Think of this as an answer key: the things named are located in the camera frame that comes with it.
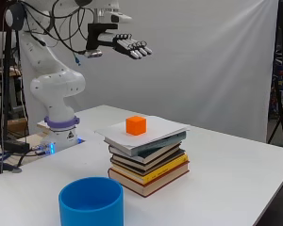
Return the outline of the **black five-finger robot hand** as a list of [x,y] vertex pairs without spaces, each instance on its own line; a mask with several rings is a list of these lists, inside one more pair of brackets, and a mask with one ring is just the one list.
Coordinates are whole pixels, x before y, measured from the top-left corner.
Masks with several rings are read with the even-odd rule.
[[132,59],[142,59],[153,54],[146,41],[134,40],[130,33],[104,33],[99,36],[98,42],[101,46],[111,47],[114,51]]

